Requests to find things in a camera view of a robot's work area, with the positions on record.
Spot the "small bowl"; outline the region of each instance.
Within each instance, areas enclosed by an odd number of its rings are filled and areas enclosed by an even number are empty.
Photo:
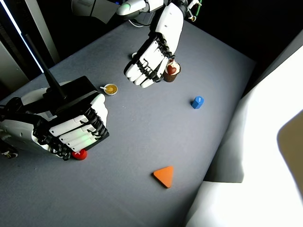
[[[117,91],[118,91],[118,87],[117,87],[116,84],[106,84],[106,85],[104,86],[104,88],[107,88],[107,87],[110,86],[110,85],[115,86],[115,87],[117,88]],[[104,92],[105,92],[107,95],[109,95],[109,96],[115,95],[115,94],[117,93],[117,91],[116,91],[115,93],[109,93],[106,89],[104,89]]]

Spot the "yellow sauce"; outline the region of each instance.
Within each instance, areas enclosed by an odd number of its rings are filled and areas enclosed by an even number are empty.
[[[115,85],[108,85],[108,86],[106,86],[106,88],[109,88],[109,87],[111,87],[113,90],[112,91],[106,90],[106,93],[108,93],[108,94],[114,94],[118,90],[117,86],[115,86]]]

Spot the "bowl with yellow contents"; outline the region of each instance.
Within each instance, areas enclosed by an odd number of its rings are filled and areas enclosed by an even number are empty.
[[[113,96],[118,91],[118,87],[116,84],[106,84],[104,86],[104,92],[109,96]]]

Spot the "light strip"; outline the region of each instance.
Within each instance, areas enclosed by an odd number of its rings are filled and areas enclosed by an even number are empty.
[[[9,11],[9,8],[6,6],[4,0],[0,0],[2,6],[4,7],[4,10],[6,11],[8,17],[10,18],[11,22],[13,23],[15,29],[17,30],[19,36],[21,37],[22,41],[24,42],[25,46],[27,47],[28,51],[30,52],[30,54],[32,55],[33,59],[35,60],[36,64],[38,65],[39,69],[41,70],[42,73],[44,73],[43,69],[41,68],[39,62],[37,61],[36,57],[34,56],[34,54],[32,53],[32,51],[30,50],[30,48],[28,47],[26,41],[24,40],[22,34],[21,34],[21,30],[20,28],[18,27],[15,19],[13,18],[12,14],[10,13]]]

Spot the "green cable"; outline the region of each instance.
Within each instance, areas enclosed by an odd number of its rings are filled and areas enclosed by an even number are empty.
[[[198,5],[198,9],[197,9],[197,12],[196,12],[196,18],[198,17],[198,14],[199,14],[199,11],[200,11],[200,5]]]

